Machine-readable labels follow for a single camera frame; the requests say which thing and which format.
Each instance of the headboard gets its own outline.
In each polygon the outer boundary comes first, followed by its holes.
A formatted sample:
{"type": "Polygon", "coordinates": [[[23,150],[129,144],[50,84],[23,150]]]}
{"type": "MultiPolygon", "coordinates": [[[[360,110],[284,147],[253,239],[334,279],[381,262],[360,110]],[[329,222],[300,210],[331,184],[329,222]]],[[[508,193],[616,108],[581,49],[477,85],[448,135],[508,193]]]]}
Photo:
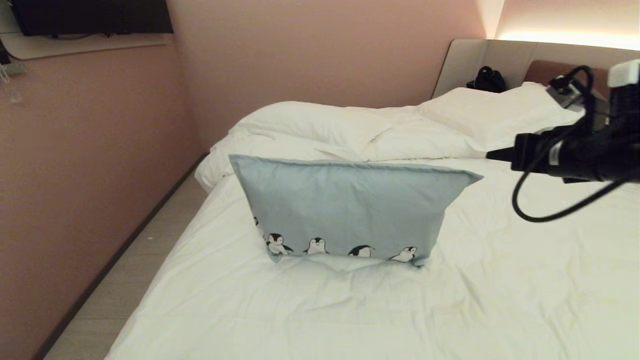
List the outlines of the headboard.
{"type": "MultiPolygon", "coordinates": [[[[617,63],[640,58],[640,51],[543,42],[456,39],[451,42],[433,97],[464,87],[487,65],[500,71],[507,88],[522,81],[547,83],[576,65],[608,69],[617,63]]],[[[594,87],[608,97],[607,71],[596,70],[594,87]]]]}
{"type": "MultiPolygon", "coordinates": [[[[549,80],[555,78],[558,75],[566,74],[571,71],[576,65],[570,65],[565,63],[556,63],[554,61],[534,60],[527,72],[524,75],[524,81],[533,81],[542,85],[549,85],[549,80]]],[[[609,87],[607,86],[607,77],[609,75],[608,70],[593,69],[595,80],[593,82],[593,88],[602,94],[605,99],[609,98],[609,87]]],[[[586,77],[583,72],[578,73],[576,78],[586,81],[586,77]]]]}

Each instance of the television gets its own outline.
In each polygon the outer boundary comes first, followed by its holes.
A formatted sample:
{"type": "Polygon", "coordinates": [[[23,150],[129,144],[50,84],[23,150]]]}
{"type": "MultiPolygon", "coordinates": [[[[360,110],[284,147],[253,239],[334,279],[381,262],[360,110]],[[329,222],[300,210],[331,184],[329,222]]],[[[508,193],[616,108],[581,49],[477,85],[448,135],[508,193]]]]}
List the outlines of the television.
{"type": "Polygon", "coordinates": [[[173,33],[165,0],[13,0],[22,33],[173,33]]]}

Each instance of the wooden floor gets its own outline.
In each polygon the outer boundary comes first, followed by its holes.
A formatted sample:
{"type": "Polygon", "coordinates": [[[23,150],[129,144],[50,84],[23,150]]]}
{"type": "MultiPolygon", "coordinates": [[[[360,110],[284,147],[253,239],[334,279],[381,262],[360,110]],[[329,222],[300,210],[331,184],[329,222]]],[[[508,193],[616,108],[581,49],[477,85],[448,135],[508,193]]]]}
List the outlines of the wooden floor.
{"type": "Polygon", "coordinates": [[[193,174],[131,244],[45,360],[103,360],[207,193],[193,174]]]}

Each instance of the light blue pillow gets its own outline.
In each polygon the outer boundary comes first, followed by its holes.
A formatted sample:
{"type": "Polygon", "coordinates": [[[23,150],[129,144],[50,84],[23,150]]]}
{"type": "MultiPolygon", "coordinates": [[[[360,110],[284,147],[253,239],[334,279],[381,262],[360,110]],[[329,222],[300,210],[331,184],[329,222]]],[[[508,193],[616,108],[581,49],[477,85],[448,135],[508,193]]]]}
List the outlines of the light blue pillow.
{"type": "Polygon", "coordinates": [[[428,165],[230,155],[267,253],[326,253],[421,266],[444,211],[482,176],[428,165]]]}

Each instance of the pink wall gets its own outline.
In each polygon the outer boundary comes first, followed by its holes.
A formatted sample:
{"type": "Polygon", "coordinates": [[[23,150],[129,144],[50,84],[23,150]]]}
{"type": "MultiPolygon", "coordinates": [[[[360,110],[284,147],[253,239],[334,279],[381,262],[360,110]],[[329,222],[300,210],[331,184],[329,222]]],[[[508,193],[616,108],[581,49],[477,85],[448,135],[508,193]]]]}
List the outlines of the pink wall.
{"type": "Polygon", "coordinates": [[[189,0],[170,10],[207,148],[272,102],[425,101],[451,40],[485,36],[476,0],[189,0]]]}
{"type": "Polygon", "coordinates": [[[0,359],[27,359],[201,152],[172,45],[27,61],[0,97],[0,359]]]}
{"type": "Polygon", "coordinates": [[[638,0],[505,0],[496,38],[640,50],[639,29],[638,0]]]}

